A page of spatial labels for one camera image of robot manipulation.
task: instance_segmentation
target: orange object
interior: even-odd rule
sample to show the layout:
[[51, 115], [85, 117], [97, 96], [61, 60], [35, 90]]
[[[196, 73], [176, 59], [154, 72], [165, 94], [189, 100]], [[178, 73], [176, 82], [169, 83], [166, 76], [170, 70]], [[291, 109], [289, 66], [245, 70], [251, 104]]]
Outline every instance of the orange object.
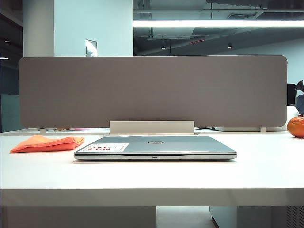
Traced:
[[61, 139], [49, 139], [42, 135], [34, 135], [22, 141], [11, 153], [21, 152], [44, 152], [44, 151], [66, 151], [78, 147], [84, 142], [84, 137], [65, 137]]
[[304, 117], [294, 117], [287, 125], [289, 133], [297, 138], [304, 138]]

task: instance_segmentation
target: partition bracket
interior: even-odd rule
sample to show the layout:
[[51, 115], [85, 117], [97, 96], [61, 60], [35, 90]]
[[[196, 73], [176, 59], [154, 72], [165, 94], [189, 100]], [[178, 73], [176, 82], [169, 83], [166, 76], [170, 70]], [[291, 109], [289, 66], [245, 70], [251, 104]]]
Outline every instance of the partition bracket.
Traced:
[[110, 121], [110, 135], [194, 135], [194, 121]]

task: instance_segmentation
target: wall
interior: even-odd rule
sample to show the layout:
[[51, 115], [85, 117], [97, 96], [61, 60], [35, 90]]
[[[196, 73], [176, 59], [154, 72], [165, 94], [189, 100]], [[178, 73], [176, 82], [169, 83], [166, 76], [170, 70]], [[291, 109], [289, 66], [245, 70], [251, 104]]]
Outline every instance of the wall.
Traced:
[[54, 56], [52, 0], [23, 0], [23, 56]]
[[132, 0], [54, 0], [55, 56], [86, 56], [86, 39], [98, 56], [133, 56]]
[[288, 83], [298, 83], [304, 79], [304, 39], [295, 39], [285, 42], [249, 47], [243, 49], [231, 49], [216, 55], [284, 55], [288, 60]]

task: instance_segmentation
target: desk leg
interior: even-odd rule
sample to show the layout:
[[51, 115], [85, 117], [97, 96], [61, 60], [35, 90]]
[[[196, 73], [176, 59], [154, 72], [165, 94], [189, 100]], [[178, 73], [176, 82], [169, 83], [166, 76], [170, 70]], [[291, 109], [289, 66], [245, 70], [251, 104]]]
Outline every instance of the desk leg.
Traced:
[[212, 206], [219, 228], [271, 228], [271, 207]]
[[1, 207], [2, 228], [156, 228], [156, 207]]

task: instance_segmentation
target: desk surface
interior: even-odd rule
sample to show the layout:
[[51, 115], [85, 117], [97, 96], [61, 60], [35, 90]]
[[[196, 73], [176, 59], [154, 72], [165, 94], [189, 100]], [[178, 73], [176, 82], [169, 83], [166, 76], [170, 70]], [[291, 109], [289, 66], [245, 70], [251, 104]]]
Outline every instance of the desk surface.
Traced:
[[[304, 205], [304, 139], [288, 132], [202, 132], [231, 161], [76, 162], [74, 151], [10, 154], [35, 132], [0, 134], [3, 206]], [[107, 134], [82, 134], [83, 146]]]

